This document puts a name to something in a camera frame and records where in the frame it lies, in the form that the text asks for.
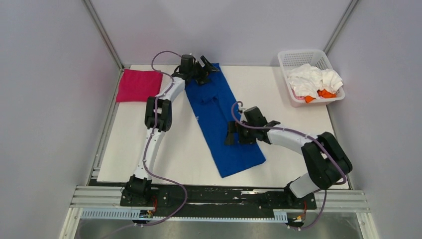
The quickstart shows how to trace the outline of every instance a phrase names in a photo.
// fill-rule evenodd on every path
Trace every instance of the wire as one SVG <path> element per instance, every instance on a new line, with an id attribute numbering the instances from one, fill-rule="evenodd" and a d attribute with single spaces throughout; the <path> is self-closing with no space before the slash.
<path id="1" fill-rule="evenodd" d="M 159 220 L 159 221 L 156 221 L 156 222 L 152 222 L 152 223 L 148 223 L 148 224 L 129 224 L 129 225 L 126 225 L 126 226 L 123 226 L 123 227 L 121 227 L 121 228 L 118 228 L 118 229 L 116 229 L 115 231 L 113 231 L 113 232 L 111 232 L 111 233 L 109 233 L 109 234 L 107 234 L 107 235 L 105 235 L 105 236 L 103 236 L 102 238 L 100 238 L 100 239 L 105 239 L 105 238 L 108 238 L 109 236 L 111 236 L 111 235 L 113 235 L 113 234 L 115 234 L 115 233 L 117 233 L 117 232 L 119 232 L 119 231 L 121 231 L 121 230 L 124 230 L 124 229 L 126 229 L 126 228 L 130 228 L 130 227 L 134 227 L 134 226 L 141 226 L 141 227 L 147 227 L 147 226 L 154 226 L 154 225 L 157 225 L 157 224 L 160 224 L 160 223 L 163 223 L 163 222 L 165 222 L 166 220 L 168 220 L 169 218 L 171 218 L 173 215 L 175 215 L 185 204 L 186 204 L 186 202 L 187 202 L 187 200 L 188 200 L 188 191 L 186 190 L 186 188 L 182 185 L 182 184 L 180 184 L 180 183 L 178 183 L 178 182 L 176 182 L 176 181 L 173 181 L 173 180 L 171 180 L 171 179 L 168 179 L 168 178 L 164 178 L 164 177 L 161 177 L 161 176 L 158 176 L 158 175 L 155 175 L 155 174 L 153 174 L 151 171 L 149 171 L 148 170 L 148 168 L 147 168 L 147 166 L 146 166 L 146 151 L 147 151 L 147 149 L 148 149 L 148 147 L 149 147 L 149 144 L 150 144 L 150 142 L 151 142 L 151 139 L 152 139 L 152 137 L 154 136 L 154 131 L 155 131 L 155 128 L 157 127 L 157 124 L 158 124 L 158 98 L 160 98 L 160 97 L 163 97 L 163 96 L 165 96 L 166 95 L 166 93 L 167 92 L 169 92 L 169 90 L 174 86 L 174 78 L 170 75 L 170 74 L 168 74 L 168 73 L 166 73 L 166 72 L 163 72 L 163 71 L 160 71 L 160 70 L 157 70 L 157 69 L 155 69 L 154 68 L 154 61 L 155 61 L 155 58 L 157 58 L 157 56 L 159 56 L 159 55 L 161 55 L 161 54 L 163 54 L 163 53 L 172 53 L 172 54 L 174 54 L 174 55 L 177 55 L 177 56 L 179 56 L 179 57 L 182 57 L 180 54 L 177 54 L 176 52 L 173 52 L 173 51 L 161 51 L 161 52 L 159 52 L 159 53 L 157 53 L 155 56 L 154 56 L 154 58 L 152 58 L 152 61 L 151 61 L 151 68 L 154 70 L 154 71 L 157 71 L 157 72 L 160 72 L 160 73 L 162 73 L 163 75 L 166 75 L 166 76 L 168 76 L 168 77 L 170 77 L 170 79 L 172 80 L 172 84 L 170 85 L 170 87 L 166 90 L 166 91 L 164 91 L 162 94 L 160 94 L 159 96 L 156 96 L 155 97 L 155 102 L 154 102 L 154 104 L 155 104 L 155 115 L 154 115 L 154 118 L 155 118 L 155 122 L 154 122 L 154 126 L 153 126 L 153 128 L 152 128 L 152 131 L 151 131 L 151 133 L 150 133 L 150 136 L 149 136 L 149 138 L 148 138 L 148 141 L 147 141 L 147 144 L 145 145 L 145 150 L 144 150 L 144 155 L 143 155 L 143 159 L 142 159 L 142 163 L 143 163 L 143 166 L 144 166 L 144 168 L 145 168 L 145 171 L 149 174 L 149 175 L 151 175 L 152 177 L 155 177 L 155 178 L 158 178 L 158 179 L 161 179 L 161 180 L 164 180 L 164 181 L 167 181 L 167 182 L 171 182 L 171 183 L 174 183 L 174 184 L 176 184 L 176 185 L 178 185 L 179 187 L 181 187 L 182 189 L 183 189 L 183 191 L 185 192 L 185 199 L 183 200 L 183 203 L 174 211 L 174 212 L 172 212 L 169 216 L 167 216 L 167 217 L 165 217 L 165 218 L 163 218 L 163 219 L 161 219 L 161 220 Z"/>
<path id="2" fill-rule="evenodd" d="M 154 212 L 156 212 L 157 211 L 157 206 L 158 206 L 158 199 L 157 199 L 157 197 L 154 197 Z"/>
<path id="3" fill-rule="evenodd" d="M 304 201 L 304 205 L 305 205 L 304 213 L 302 214 L 302 216 L 304 218 L 303 221 L 305 221 L 305 219 L 306 219 L 306 210 L 307 210 L 306 201 Z"/>
<path id="4" fill-rule="evenodd" d="M 300 132 L 300 131 L 297 131 L 297 130 L 294 130 L 294 129 L 291 129 L 291 128 L 284 128 L 284 127 L 269 127 L 269 126 L 265 126 L 265 127 L 256 127 L 256 126 L 249 126 L 249 125 L 245 125 L 244 123 L 242 123 L 242 122 L 240 122 L 240 120 L 238 120 L 237 118 L 236 118 L 236 116 L 235 116 L 235 114 L 234 114 L 234 106 L 235 105 L 237 105 L 237 104 L 240 104 L 240 107 L 243 107 L 243 102 L 242 101 L 236 101 L 232 106 L 231 106 L 231 116 L 233 117 L 233 119 L 234 119 L 234 121 L 236 121 L 236 123 L 238 123 L 239 125 L 241 125 L 241 126 L 243 126 L 243 127 L 245 127 L 245 128 L 251 128 L 251 129 L 277 129 L 277 130 L 283 130 L 283 131 L 287 131 L 287 132 L 292 132 L 292 133 L 295 133 L 295 134 L 298 134 L 298 135 L 300 135 L 300 136 L 303 136 L 303 137 L 305 137 L 305 138 L 308 138 L 308 139 L 310 139 L 310 140 L 312 140 L 314 143 L 316 143 L 317 145 L 318 145 L 318 147 L 327 155 L 327 158 L 331 161 L 331 163 L 333 163 L 333 165 L 335 166 L 335 168 L 339 171 L 339 173 L 341 174 L 341 177 L 343 178 L 343 181 L 342 182 L 340 182 L 340 183 L 336 183 L 336 185 L 339 185 L 339 184 L 345 184 L 346 182 L 347 182 L 347 180 L 346 180 L 346 175 L 344 174 L 344 172 L 341 170 L 341 168 L 338 166 L 338 164 L 334 161 L 334 159 L 331 157 L 331 155 L 327 152 L 327 150 L 321 145 L 321 143 L 320 142 L 318 142 L 315 138 L 313 138 L 313 137 L 311 137 L 311 136 L 309 136 L 309 135 L 307 135 L 307 134 L 304 134 L 304 133 L 302 133 L 302 132 Z M 293 228 L 295 228 L 295 229 L 297 229 L 297 230 L 306 230 L 306 229 L 309 229 L 309 228 L 311 228 L 311 227 L 313 227 L 318 221 L 319 221 L 319 219 L 321 218 L 321 215 L 322 215 L 322 212 L 324 211 L 324 207 L 325 207 L 325 203 L 326 203 L 326 200 L 327 200 L 327 190 L 324 190 L 324 200 L 323 200 L 323 202 L 322 202 L 322 206 L 321 206 L 321 210 L 319 211 L 319 213 L 318 213 L 318 216 L 316 217 L 316 219 L 311 223 L 311 224 L 309 224 L 308 226 L 306 226 L 306 227 L 301 227 L 301 228 L 296 228 L 296 227 L 293 227 Z"/>

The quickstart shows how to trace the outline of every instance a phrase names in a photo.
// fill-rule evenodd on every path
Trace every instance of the white tabletop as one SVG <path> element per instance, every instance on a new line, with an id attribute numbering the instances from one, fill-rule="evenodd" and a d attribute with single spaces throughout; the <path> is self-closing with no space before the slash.
<path id="1" fill-rule="evenodd" d="M 156 66 L 172 73 L 175 66 Z M 134 70 L 151 70 L 133 65 Z M 333 132 L 325 106 L 294 108 L 279 67 L 221 66 L 237 100 L 245 108 L 259 107 L 268 121 L 276 120 L 305 133 Z M 170 82 L 163 78 L 162 88 Z M 144 102 L 120 103 L 105 149 L 99 182 L 127 182 L 133 174 L 146 139 Z M 173 123 L 159 148 L 154 173 L 187 185 L 284 187 L 307 172 L 301 155 L 281 146 L 258 142 L 266 162 L 221 178 L 210 150 L 182 92 L 172 103 Z M 167 183 L 153 179 L 153 183 Z M 334 186 L 348 188 L 347 185 Z"/>

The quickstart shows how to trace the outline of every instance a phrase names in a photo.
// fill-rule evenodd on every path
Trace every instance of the plastic basket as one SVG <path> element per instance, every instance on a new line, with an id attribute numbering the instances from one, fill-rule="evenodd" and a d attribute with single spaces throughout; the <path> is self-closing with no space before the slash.
<path id="1" fill-rule="evenodd" d="M 293 96 L 292 88 L 287 80 L 286 71 L 302 66 L 303 64 L 309 63 L 311 66 L 316 66 L 321 70 L 332 69 L 331 63 L 329 62 L 325 53 L 321 50 L 293 50 L 293 51 L 281 51 L 278 53 L 278 60 L 280 61 L 280 68 L 284 82 L 286 83 L 286 89 L 290 95 L 290 103 L 293 107 L 301 106 L 315 106 L 315 105 L 328 105 L 331 102 L 339 101 L 344 99 L 343 87 L 340 87 L 337 91 L 336 98 L 321 98 L 315 99 L 310 103 L 306 103 L 305 100 L 298 100 Z"/>

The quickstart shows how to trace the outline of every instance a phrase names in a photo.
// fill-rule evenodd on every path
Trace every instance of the blue towel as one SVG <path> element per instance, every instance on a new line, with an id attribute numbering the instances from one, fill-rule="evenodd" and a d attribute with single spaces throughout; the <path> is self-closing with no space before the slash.
<path id="1" fill-rule="evenodd" d="M 238 138 L 235 145 L 224 145 L 227 123 L 233 121 L 230 109 L 236 99 L 219 64 L 213 65 L 220 71 L 208 75 L 211 82 L 199 86 L 192 80 L 185 90 L 220 176 L 224 178 L 265 162 L 265 157 L 257 144 L 239 144 Z"/>

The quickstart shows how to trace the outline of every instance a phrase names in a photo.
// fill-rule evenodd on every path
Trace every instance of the pink towel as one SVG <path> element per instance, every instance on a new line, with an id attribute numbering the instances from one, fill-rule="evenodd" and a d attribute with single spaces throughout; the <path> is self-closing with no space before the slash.
<path id="1" fill-rule="evenodd" d="M 163 74 L 156 71 L 125 69 L 121 77 L 116 102 L 146 102 L 160 92 Z"/>
<path id="2" fill-rule="evenodd" d="M 305 99 L 305 97 L 304 96 L 297 96 L 296 94 L 295 94 L 295 91 L 292 89 L 292 92 L 293 92 L 293 96 L 296 98 L 296 100 L 300 100 L 300 101 L 302 101 L 302 100 L 304 100 Z"/>

